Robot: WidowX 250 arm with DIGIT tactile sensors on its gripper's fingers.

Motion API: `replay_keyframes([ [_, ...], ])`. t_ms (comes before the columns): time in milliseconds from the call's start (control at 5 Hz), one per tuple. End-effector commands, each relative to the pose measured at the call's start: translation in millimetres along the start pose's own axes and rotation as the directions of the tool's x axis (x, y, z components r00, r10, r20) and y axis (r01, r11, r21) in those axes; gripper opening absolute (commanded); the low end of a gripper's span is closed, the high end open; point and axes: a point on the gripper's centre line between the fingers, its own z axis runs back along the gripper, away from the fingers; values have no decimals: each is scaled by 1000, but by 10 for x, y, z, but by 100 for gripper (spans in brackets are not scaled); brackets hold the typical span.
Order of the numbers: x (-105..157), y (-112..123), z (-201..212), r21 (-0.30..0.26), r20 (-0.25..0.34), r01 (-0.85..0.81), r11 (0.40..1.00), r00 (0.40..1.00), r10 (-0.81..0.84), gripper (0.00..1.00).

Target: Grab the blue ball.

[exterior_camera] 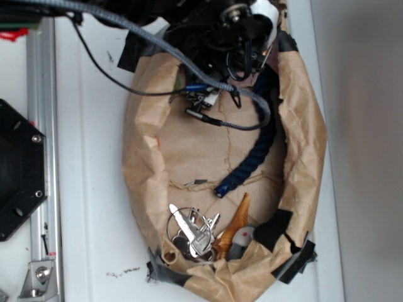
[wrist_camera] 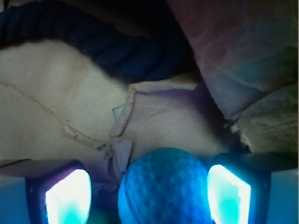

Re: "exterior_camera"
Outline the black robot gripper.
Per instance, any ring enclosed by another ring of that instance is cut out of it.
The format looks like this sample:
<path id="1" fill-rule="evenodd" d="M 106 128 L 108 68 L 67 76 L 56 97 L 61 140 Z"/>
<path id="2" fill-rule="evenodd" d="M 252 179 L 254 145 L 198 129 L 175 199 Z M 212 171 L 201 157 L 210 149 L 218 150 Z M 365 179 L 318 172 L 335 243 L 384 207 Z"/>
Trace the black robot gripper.
<path id="1" fill-rule="evenodd" d="M 278 1 L 182 1 L 163 39 L 210 77 L 239 83 L 263 69 L 279 17 Z"/>

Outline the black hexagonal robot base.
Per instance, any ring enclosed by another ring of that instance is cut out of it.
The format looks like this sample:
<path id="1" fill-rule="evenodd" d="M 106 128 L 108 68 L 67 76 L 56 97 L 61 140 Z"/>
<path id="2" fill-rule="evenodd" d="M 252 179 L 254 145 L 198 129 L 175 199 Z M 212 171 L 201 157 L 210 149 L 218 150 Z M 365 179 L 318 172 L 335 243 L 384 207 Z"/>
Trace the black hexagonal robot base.
<path id="1" fill-rule="evenodd" d="M 1 241 L 9 240 L 47 197 L 45 136 L 1 100 Z"/>

